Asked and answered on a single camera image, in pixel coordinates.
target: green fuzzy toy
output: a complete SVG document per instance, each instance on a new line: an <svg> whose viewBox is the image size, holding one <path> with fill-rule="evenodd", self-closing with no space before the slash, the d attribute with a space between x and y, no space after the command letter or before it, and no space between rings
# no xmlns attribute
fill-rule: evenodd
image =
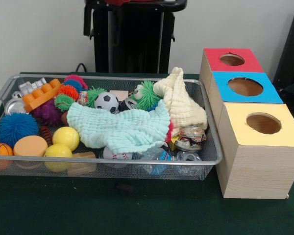
<svg viewBox="0 0 294 235"><path fill-rule="evenodd" d="M70 106L74 103L74 100L65 94L59 94L54 100L54 105L61 110L61 112L69 110Z"/></svg>
<svg viewBox="0 0 294 235"><path fill-rule="evenodd" d="M150 81L143 81L142 83L143 88L139 90L139 92L142 92L142 98L136 99L135 95L132 95L132 99L137 101L136 108L142 109L142 110L149 110L155 103L157 103L161 97L157 96L153 92L153 83Z"/></svg>
<svg viewBox="0 0 294 235"><path fill-rule="evenodd" d="M88 97L87 106L90 108L94 108L94 101L97 99L98 95L103 92L107 92L107 91L103 88L93 87L92 89L90 89L87 92L87 97Z"/></svg>

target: small orange basketball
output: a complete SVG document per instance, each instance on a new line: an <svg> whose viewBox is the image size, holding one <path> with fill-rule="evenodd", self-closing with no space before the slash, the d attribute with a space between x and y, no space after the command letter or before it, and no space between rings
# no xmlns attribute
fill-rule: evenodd
<svg viewBox="0 0 294 235"><path fill-rule="evenodd" d="M13 156L13 150L9 145L0 143L0 155ZM11 160L0 160L0 171L7 169L11 162Z"/></svg>

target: washcloth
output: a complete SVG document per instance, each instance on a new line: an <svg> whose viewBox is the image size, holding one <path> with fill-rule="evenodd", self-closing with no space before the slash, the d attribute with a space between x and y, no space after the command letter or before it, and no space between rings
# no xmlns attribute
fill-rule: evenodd
<svg viewBox="0 0 294 235"><path fill-rule="evenodd" d="M151 147L161 147L170 124L170 115L162 100L151 112L131 109L119 114L74 103L67 119L86 147L107 146L114 154L145 152Z"/></svg>
<svg viewBox="0 0 294 235"><path fill-rule="evenodd" d="M183 75L182 68L174 68L167 78L153 85L153 91L163 97L173 121L172 136L178 135L180 128L184 126L199 125L203 129L208 126L206 111L189 97Z"/></svg>

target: metal basket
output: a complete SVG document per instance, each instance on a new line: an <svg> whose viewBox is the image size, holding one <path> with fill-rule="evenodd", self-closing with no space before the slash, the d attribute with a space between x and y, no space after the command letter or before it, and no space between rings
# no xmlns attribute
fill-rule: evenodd
<svg viewBox="0 0 294 235"><path fill-rule="evenodd" d="M18 91L18 86L24 82L34 82L44 77L47 82L54 78L63 81L62 75L32 75L20 74L10 78L0 91L0 119L4 115L4 106L14 91ZM132 91L143 80L158 81L160 79L150 78L126 78L126 77L92 77L84 76L85 82L89 87L94 86L105 88L106 90L127 90ZM90 167L90 173L77 174L74 177L94 177L94 178L134 178L134 179L172 179L172 180L203 180L208 175L212 167L222 160L222 150L218 138L215 123L211 113L207 94L202 84L198 80L184 80L186 90L190 97L207 112L209 127L206 131L207 140L203 149L199 151L201 162L190 161L142 161L142 160L110 160L110 159L82 159L82 158L44 158L44 157L23 157L23 156L0 156L0 164L11 160L11 164L5 170L0 171L0 175L16 176L60 176L71 177L68 171L53 172L45 167L45 162L53 162L54 165L69 164L75 168ZM178 151L171 151L165 148L172 156L176 156ZM90 149L80 143L74 153L92 151L98 157L102 149ZM24 169L35 163L34 169ZM147 168L160 169L155 173L148 173Z"/></svg>

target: yellow foam ball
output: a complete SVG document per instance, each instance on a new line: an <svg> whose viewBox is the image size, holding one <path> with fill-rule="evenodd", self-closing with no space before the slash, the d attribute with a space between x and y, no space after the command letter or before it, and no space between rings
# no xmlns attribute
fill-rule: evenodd
<svg viewBox="0 0 294 235"><path fill-rule="evenodd" d="M78 132L68 126L61 127L53 134L53 144L62 143L70 148L71 151L76 150L79 144Z"/></svg>
<svg viewBox="0 0 294 235"><path fill-rule="evenodd" d="M72 158L72 151L64 144L54 144L47 148L45 157ZM71 163L45 162L45 166L53 172L67 170Z"/></svg>

